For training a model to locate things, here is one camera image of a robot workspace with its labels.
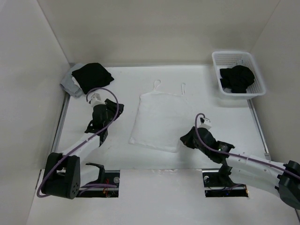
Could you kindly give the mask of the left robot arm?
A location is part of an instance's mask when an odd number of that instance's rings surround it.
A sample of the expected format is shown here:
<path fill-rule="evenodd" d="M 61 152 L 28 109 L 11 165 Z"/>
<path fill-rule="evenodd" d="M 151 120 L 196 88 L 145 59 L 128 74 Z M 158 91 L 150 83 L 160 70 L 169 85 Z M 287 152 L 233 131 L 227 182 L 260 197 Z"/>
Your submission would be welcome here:
<path fill-rule="evenodd" d="M 51 153 L 46 161 L 38 197 L 56 196 L 74 199 L 92 189 L 101 189 L 106 195 L 110 189 L 117 189 L 101 164 L 85 163 L 85 158 L 98 149 L 108 136 L 108 126 L 123 113 L 124 105 L 109 99 L 93 99 L 92 119 L 83 137 L 74 145 L 60 153 Z"/>

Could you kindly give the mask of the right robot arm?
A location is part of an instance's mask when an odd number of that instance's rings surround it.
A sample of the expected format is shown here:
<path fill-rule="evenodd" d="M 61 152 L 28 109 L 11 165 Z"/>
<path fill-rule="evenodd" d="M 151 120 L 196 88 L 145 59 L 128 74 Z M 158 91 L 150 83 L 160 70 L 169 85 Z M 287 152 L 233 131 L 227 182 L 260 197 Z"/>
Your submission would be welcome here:
<path fill-rule="evenodd" d="M 214 163 L 220 164 L 217 180 L 222 185 L 244 184 L 267 191 L 288 206 L 300 208 L 300 164 L 273 162 L 245 153 L 232 153 L 234 145 L 217 141 L 203 127 L 192 127 L 180 138 L 188 148 L 198 149 Z"/>

